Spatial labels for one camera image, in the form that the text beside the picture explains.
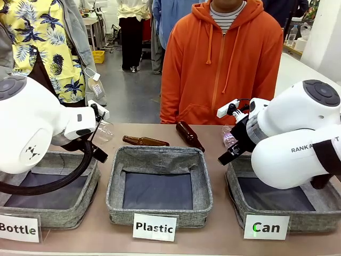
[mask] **gray pants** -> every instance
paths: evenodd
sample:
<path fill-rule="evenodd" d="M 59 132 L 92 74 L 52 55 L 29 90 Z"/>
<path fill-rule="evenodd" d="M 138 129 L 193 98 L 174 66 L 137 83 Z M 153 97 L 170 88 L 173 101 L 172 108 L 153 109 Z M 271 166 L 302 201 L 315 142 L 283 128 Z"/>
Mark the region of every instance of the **gray pants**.
<path fill-rule="evenodd" d="M 154 74 L 161 74 L 164 50 L 161 46 L 159 35 L 156 34 L 156 19 L 153 19 L 151 25 L 151 68 Z"/>

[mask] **yellow crate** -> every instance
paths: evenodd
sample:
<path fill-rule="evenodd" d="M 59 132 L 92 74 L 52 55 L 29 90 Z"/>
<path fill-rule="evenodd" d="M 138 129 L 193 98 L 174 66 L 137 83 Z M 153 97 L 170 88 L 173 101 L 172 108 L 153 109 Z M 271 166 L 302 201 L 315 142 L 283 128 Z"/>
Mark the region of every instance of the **yellow crate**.
<path fill-rule="evenodd" d="M 92 51 L 96 64 L 102 64 L 104 62 L 104 53 L 104 51 Z"/>

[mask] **label sign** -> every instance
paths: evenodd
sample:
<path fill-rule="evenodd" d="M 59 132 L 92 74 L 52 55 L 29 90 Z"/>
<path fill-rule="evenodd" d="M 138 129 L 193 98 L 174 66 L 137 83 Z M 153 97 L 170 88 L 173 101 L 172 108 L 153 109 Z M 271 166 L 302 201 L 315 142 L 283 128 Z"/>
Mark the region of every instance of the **label sign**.
<path fill-rule="evenodd" d="M 174 242 L 176 218 L 134 214 L 133 237 Z"/>
<path fill-rule="evenodd" d="M 244 239 L 285 240 L 290 216 L 247 215 Z"/>
<path fill-rule="evenodd" d="M 39 243 L 38 219 L 0 215 L 0 238 Z"/>

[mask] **striped shirt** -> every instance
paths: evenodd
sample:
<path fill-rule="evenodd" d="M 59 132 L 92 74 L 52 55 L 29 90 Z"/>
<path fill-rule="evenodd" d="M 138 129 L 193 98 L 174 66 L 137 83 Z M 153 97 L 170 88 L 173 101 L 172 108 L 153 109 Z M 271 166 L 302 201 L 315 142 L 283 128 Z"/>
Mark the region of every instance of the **striped shirt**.
<path fill-rule="evenodd" d="M 241 11 L 244 9 L 245 6 L 246 6 L 246 2 L 243 1 L 241 6 L 234 12 L 219 13 L 212 9 L 212 4 L 211 4 L 209 14 L 214 19 L 214 21 L 220 26 L 220 28 L 224 32 L 226 32 L 227 30 L 230 29 L 230 26 L 232 25 L 236 17 L 239 15 L 239 13 L 241 13 Z"/>

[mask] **white pillar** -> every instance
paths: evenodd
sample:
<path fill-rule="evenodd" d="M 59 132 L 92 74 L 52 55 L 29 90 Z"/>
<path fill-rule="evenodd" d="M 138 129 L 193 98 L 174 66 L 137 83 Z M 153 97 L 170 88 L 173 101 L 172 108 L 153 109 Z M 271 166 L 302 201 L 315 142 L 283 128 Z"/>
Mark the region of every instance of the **white pillar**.
<path fill-rule="evenodd" d="M 341 0 L 321 0 L 301 62 L 341 84 Z"/>

